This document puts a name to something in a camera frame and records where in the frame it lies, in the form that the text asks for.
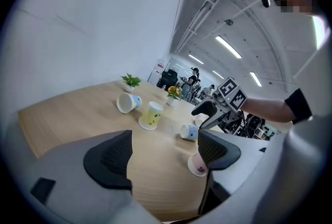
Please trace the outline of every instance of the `wooden table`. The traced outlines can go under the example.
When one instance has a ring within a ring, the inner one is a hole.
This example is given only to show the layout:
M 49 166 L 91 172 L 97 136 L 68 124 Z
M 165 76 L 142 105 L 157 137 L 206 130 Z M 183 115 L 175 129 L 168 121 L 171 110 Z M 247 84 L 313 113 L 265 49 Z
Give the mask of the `wooden table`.
M 132 94 L 143 101 L 138 110 L 122 114 L 116 98 L 124 92 L 122 83 L 103 85 L 62 94 L 19 111 L 24 135 L 37 157 L 53 147 L 120 130 L 132 130 L 133 155 L 127 177 L 133 196 L 161 221 L 197 215 L 206 177 L 196 177 L 187 168 L 187 159 L 197 144 L 183 140 L 179 130 L 193 124 L 193 105 L 181 100 L 175 107 L 166 104 L 167 92 L 145 81 Z M 147 131 L 138 118 L 149 101 L 159 102 L 163 114 L 158 127 Z

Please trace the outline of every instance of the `plant pot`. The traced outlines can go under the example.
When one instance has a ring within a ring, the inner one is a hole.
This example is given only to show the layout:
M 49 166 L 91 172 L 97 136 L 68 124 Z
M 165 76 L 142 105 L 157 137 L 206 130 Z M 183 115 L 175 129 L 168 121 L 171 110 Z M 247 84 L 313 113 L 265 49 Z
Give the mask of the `plant pot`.
M 134 90 L 135 87 L 132 87 L 130 85 L 124 84 L 124 90 L 126 90 L 127 92 L 132 92 Z
M 167 104 L 171 107 L 174 107 L 177 104 L 178 100 L 174 99 L 173 97 L 168 97 Z

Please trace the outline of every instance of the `potted flower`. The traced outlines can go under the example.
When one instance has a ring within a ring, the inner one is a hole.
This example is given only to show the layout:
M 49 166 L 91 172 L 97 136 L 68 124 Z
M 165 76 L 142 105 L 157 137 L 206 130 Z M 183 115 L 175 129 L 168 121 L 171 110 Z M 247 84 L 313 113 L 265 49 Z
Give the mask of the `potted flower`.
M 122 77 L 124 83 L 124 90 L 128 92 L 132 92 L 135 87 L 140 85 L 141 80 L 138 77 L 132 77 L 130 74 L 127 73 L 127 76 Z
M 168 94 L 167 94 L 167 104 L 170 106 L 174 106 L 176 101 L 179 101 L 181 99 L 181 92 L 182 88 L 177 88 L 175 86 L 171 86 L 168 88 Z

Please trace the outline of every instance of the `white ceiling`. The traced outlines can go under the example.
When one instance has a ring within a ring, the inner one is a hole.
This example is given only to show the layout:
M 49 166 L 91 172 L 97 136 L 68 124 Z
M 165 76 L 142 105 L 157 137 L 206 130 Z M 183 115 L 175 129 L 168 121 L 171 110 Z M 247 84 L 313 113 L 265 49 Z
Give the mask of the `white ceiling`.
M 241 8 L 254 2 L 257 3 L 246 12 L 232 18 Z M 199 7 L 192 7 L 194 4 L 197 5 L 190 2 L 188 8 L 198 11 Z M 192 17 L 196 11 L 191 10 Z M 223 24 L 226 19 L 232 19 L 234 24 Z M 215 39 L 218 35 L 230 43 L 242 58 L 237 59 L 221 45 Z M 172 50 L 177 43 L 178 40 L 172 42 Z M 180 55 L 186 56 L 191 52 L 204 62 L 201 68 L 234 77 L 250 96 L 284 99 L 298 87 L 273 80 L 294 83 L 294 75 L 315 49 L 311 17 L 281 13 L 278 6 L 265 8 L 260 0 L 221 0 L 196 35 L 181 49 Z M 262 87 L 252 79 L 250 71 L 256 73 Z

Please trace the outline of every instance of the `ceiling light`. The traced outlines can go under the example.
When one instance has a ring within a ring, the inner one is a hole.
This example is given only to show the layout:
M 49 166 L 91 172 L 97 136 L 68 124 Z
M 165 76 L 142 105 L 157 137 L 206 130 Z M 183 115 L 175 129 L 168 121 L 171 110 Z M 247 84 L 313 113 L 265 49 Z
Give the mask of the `ceiling light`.
M 313 20 L 313 24 L 315 27 L 315 32 L 316 32 L 316 46 L 317 49 L 320 48 L 324 36 L 325 36 L 325 28 L 324 28 L 324 21 L 322 19 L 320 19 L 319 17 L 312 17 Z
M 218 42 L 220 42 L 222 45 L 224 45 L 228 50 L 230 50 L 231 51 L 231 53 L 232 54 L 234 54 L 235 55 L 235 57 L 236 58 L 242 58 L 239 54 L 238 54 L 238 52 L 236 52 L 234 49 L 233 49 L 233 47 L 231 47 L 223 38 L 221 38 L 220 36 L 217 36 L 216 37 L 216 40 L 218 41 Z
M 254 72 L 250 72 L 251 76 L 254 78 L 254 80 L 256 81 L 256 83 L 261 87 L 261 83 L 259 82 L 257 76 L 255 75 Z
M 216 71 L 212 70 L 212 72 L 216 75 L 218 75 L 219 77 L 221 77 L 222 79 L 225 79 L 223 76 L 221 76 L 220 74 L 218 74 Z
M 200 62 L 201 64 L 204 64 L 202 61 L 198 60 L 196 57 L 193 57 L 191 54 L 189 55 L 191 58 L 195 59 L 196 61 Z

